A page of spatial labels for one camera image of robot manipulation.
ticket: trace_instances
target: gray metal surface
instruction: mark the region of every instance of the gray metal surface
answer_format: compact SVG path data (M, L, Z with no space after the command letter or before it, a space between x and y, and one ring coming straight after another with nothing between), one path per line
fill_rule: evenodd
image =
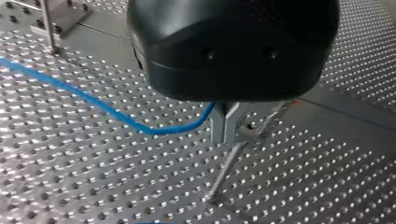
M125 0L84 0L95 10L104 11L109 14L123 14L126 12L128 1Z
M340 2L341 26L327 62L325 86L396 111L396 27L383 1Z
M351 14L350 22L385 13L379 1L344 1L342 7L349 8L344 15L360 18ZM67 80L147 125L191 122L203 111L146 84L129 40L119 37L125 24L115 26L122 15L94 12L62 41L60 57L43 53L44 38L23 26L29 17L15 24L0 17L1 56ZM138 133L66 91L1 69L0 223L396 223L394 115L340 94L335 77L347 70L331 75L348 57L360 60L357 51L374 47L365 39L388 36L381 28L393 29L386 17L371 35L348 26L357 29L348 33L357 38L352 51L334 47L322 79L334 77L324 85L337 91L317 87L304 97L308 102L281 111L267 141L248 143L215 205L205 196L232 145L211 144L208 121L191 133ZM101 23L108 18L115 20ZM391 50L376 55L389 58ZM335 61L337 52L343 60ZM382 76L382 67L373 69L372 77ZM268 105L253 104L243 125L261 127L267 113Z

